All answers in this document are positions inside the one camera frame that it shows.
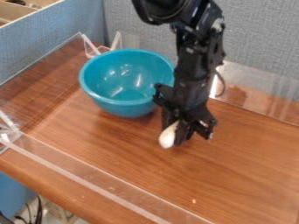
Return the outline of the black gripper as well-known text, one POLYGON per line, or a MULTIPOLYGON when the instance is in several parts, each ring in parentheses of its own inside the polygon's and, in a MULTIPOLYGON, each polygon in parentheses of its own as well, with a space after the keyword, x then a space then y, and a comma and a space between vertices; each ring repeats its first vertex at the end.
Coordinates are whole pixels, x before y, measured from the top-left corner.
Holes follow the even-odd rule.
POLYGON ((162 107, 162 125, 166 130, 176 121, 174 144, 180 146, 198 133, 211 139, 218 121, 208 110, 211 83, 203 80, 178 80, 174 86, 154 85, 154 102, 162 107))

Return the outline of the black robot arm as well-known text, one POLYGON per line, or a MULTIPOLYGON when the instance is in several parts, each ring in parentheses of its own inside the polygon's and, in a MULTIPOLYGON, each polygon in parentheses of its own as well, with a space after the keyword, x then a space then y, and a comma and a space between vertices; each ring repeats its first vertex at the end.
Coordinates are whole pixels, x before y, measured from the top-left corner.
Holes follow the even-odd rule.
POLYGON ((195 134, 211 139, 218 120, 207 104, 226 57, 222 9, 214 0, 131 1, 142 21, 150 25, 168 24, 176 35, 174 85, 154 86, 154 102, 163 110, 160 145, 179 146, 195 134))

